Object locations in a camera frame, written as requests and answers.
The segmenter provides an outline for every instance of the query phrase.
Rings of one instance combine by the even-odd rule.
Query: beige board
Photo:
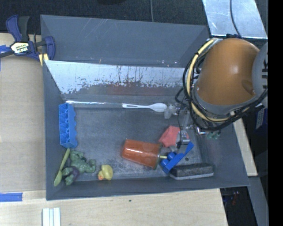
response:
[[[60,208],[62,226],[227,226],[218,189],[47,202],[27,192],[0,205],[0,226],[40,226],[43,208]]]
[[[0,34],[0,45],[13,37]],[[14,55],[1,59],[0,192],[45,189],[42,68]]]

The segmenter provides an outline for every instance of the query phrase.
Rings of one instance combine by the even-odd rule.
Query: green toy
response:
[[[66,167],[62,170],[62,175],[66,177],[65,184],[67,186],[71,185],[81,173],[95,172],[96,161],[94,159],[90,159],[87,162],[83,155],[84,154],[82,152],[70,151],[70,167]]]

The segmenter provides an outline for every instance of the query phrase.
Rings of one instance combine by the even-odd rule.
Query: blue handle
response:
[[[6,27],[8,32],[14,37],[15,42],[19,42],[22,39],[21,32],[18,26],[18,15],[13,15],[6,20]]]
[[[53,60],[55,54],[56,54],[56,46],[55,41],[53,40],[53,37],[47,36],[45,37],[45,42],[47,46],[47,55],[49,60]]]

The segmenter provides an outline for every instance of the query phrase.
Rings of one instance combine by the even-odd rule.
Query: blue toy block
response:
[[[58,119],[60,127],[60,144],[65,148],[75,148],[76,140],[76,121],[75,110],[72,105],[65,103],[58,106]]]
[[[162,166],[162,170],[168,174],[170,170],[178,164],[178,162],[194,147],[194,144],[192,142],[189,142],[186,150],[184,153],[177,154],[176,152],[170,152],[166,156],[167,159],[164,159],[160,162],[160,165]]]

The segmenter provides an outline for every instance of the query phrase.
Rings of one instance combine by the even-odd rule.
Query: black cable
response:
[[[152,22],[154,22],[152,0],[150,0],[150,9],[151,9],[151,19],[152,19]]]
[[[232,19],[232,23],[233,23],[233,25],[234,25],[234,28],[235,28],[237,34],[239,35],[239,37],[242,38],[242,36],[241,36],[241,34],[239,33],[239,30],[238,30],[238,28],[237,28],[237,26],[236,26],[234,17],[233,17],[232,0],[230,0],[230,11],[231,11],[231,19]]]

